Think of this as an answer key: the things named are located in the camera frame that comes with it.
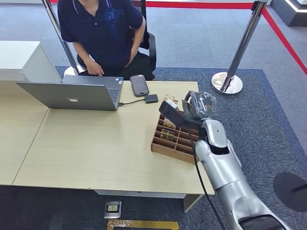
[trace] laptop cable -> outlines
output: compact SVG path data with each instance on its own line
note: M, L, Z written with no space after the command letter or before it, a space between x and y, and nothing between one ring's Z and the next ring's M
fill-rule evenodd
M136 101L134 101L134 102L129 102L129 103L122 103L122 102L119 102L119 106L121 106L121 105L126 105L126 104L133 104L133 103L135 103L135 102L141 102L141 101L144 101L145 99L144 98L144 99L140 99L140 100L136 100Z

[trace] chrome stanchion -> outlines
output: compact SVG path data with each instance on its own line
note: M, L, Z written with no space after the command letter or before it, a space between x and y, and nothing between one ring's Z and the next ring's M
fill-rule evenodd
M265 7L267 2L268 0L257 0L254 2L252 7L252 16L230 65L228 72L217 73L211 79L211 85L214 90L224 95L234 95L242 90L243 83L241 79L234 74L260 20L262 9Z
M63 48L64 49L65 53L67 55L67 58L71 65L70 67L69 67L68 69L67 69L64 72L64 76L65 75L79 75L80 72L84 71L81 66L76 64L76 62L73 58L73 54L71 53L70 49L69 48L68 44L65 41L63 41L63 39L61 38L59 22L57 21L57 17L55 16L54 11L53 10L50 1L49 0L42 0L42 3L44 4L44 6L46 9L47 13L48 14L50 20L51 21L53 27L54 27L54 30L57 32L57 37L59 37L60 43L62 44Z

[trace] white cabinet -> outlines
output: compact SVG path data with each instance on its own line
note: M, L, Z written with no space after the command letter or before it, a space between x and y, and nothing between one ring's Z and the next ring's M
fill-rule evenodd
M0 41L0 81L61 82L40 42Z

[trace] light wood table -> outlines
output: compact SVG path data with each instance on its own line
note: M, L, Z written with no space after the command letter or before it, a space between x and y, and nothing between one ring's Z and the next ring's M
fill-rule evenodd
M138 102L117 112L49 109L14 185L92 189L104 195L184 198L188 211L203 191L194 165L151 152L166 94L183 99L197 82L148 82L159 103ZM121 102L137 100L129 81ZM214 194L204 169L209 194Z
M47 111L14 82L0 81L0 184L13 184Z

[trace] gray floor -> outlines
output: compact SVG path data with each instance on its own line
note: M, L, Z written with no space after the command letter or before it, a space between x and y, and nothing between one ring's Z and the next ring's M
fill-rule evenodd
M288 28L268 10L307 65L307 28ZM228 68L250 16L250 10L148 8L147 25L156 36L158 67ZM41 41L54 65L69 65L42 5L2 4L0 21L0 40ZM307 152L307 78L264 18L240 68L262 69Z

